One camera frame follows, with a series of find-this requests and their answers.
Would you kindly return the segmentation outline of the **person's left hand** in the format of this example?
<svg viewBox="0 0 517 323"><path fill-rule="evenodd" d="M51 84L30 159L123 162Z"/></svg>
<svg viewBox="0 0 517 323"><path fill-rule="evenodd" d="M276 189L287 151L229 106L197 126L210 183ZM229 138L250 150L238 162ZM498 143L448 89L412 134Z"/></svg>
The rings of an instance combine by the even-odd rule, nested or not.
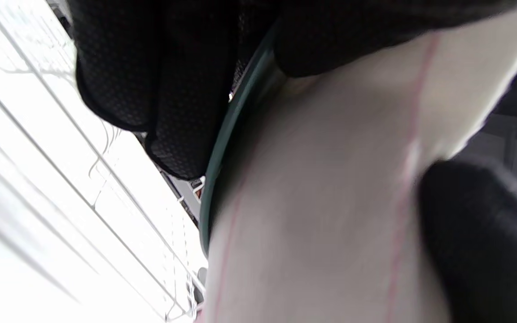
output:
<svg viewBox="0 0 517 323"><path fill-rule="evenodd" d="M517 0L69 0L86 106L166 173L205 174L228 95L269 29L291 77L313 76L419 35L497 16Z"/></svg>

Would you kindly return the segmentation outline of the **person's right hand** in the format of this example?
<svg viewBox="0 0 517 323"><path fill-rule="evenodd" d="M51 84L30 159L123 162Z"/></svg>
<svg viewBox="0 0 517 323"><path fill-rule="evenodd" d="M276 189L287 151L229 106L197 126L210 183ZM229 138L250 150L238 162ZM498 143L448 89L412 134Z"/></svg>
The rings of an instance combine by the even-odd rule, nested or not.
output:
<svg viewBox="0 0 517 323"><path fill-rule="evenodd" d="M418 188L421 231L454 323L517 323L517 179L438 161Z"/></svg>

